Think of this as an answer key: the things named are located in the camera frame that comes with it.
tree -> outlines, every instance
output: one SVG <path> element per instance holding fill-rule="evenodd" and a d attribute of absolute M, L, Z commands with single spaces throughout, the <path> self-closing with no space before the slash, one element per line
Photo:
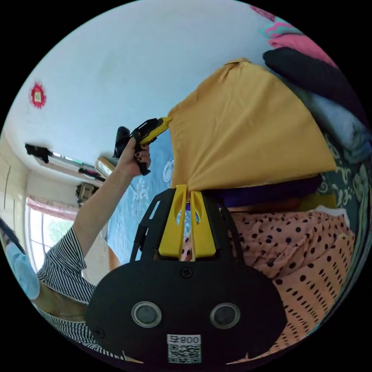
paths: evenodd
<path fill-rule="evenodd" d="M 65 220 L 52 220 L 48 224 L 49 237 L 53 241 L 53 245 L 57 244 L 60 239 L 66 235 L 71 228 L 73 222 Z"/>

blue bedsheet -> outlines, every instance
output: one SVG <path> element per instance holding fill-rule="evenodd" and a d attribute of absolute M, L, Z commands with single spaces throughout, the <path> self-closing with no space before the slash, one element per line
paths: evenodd
<path fill-rule="evenodd" d="M 138 224 L 154 196 L 170 187 L 174 158 L 169 131 L 162 133 L 151 144 L 150 153 L 151 173 L 133 180 L 108 224 L 107 243 L 121 264 L 130 260 Z M 190 212 L 187 212 L 185 235 L 189 230 Z"/>

yellow fabric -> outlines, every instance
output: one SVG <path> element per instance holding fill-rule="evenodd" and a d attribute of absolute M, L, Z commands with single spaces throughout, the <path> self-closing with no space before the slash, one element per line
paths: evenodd
<path fill-rule="evenodd" d="M 280 79 L 245 58 L 216 70 L 169 116 L 171 187 L 247 187 L 336 167 L 303 103 Z"/>
<path fill-rule="evenodd" d="M 301 204 L 294 212 L 307 212 L 308 210 L 315 209 L 318 205 L 324 205 L 327 208 L 336 209 L 336 196 L 333 194 L 307 195 L 301 198 Z"/>

pink polka dot clothing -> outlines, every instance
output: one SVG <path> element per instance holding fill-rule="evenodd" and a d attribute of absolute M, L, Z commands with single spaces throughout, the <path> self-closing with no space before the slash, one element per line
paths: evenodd
<path fill-rule="evenodd" d="M 231 215 L 245 264 L 272 278 L 287 314 L 282 335 L 260 358 L 300 341 L 326 315 L 346 277 L 355 236 L 343 216 L 323 212 Z M 191 235 L 181 260 L 192 260 Z"/>

blue surgical mask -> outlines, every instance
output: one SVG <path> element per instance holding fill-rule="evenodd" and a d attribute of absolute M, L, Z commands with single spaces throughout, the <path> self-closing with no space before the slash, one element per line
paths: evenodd
<path fill-rule="evenodd" d="M 35 300 L 40 294 L 40 281 L 31 266 L 29 258 L 18 247 L 10 242 L 6 247 L 9 265 L 19 285 L 30 300 Z"/>

